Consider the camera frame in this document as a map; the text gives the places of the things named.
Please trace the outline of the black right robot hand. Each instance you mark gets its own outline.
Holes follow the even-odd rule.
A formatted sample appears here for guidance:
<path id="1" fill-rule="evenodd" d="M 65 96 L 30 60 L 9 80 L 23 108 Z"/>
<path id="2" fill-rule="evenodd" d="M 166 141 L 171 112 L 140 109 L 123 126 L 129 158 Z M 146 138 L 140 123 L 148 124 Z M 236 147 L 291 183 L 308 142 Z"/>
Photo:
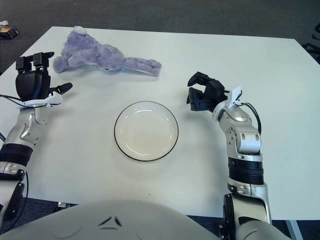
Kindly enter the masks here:
<path id="1" fill-rule="evenodd" d="M 193 85 L 205 86 L 204 91 L 193 88 Z M 191 111 L 213 112 L 216 106 L 227 100 L 225 87 L 216 79 L 208 75 L 196 72 L 188 81 L 188 96 L 186 103 L 190 105 Z"/>

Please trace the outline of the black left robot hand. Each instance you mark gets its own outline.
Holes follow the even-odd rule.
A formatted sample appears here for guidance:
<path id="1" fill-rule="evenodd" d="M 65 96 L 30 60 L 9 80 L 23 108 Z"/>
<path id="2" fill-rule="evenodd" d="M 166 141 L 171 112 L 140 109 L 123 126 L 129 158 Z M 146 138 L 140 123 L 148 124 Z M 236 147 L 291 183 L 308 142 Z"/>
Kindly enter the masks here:
<path id="1" fill-rule="evenodd" d="M 53 93 L 63 95 L 73 87 L 70 82 L 50 87 L 51 76 L 48 67 L 49 59 L 53 56 L 53 52 L 38 52 L 22 56 L 16 61 L 18 75 L 15 87 L 21 101 L 44 100 Z"/>

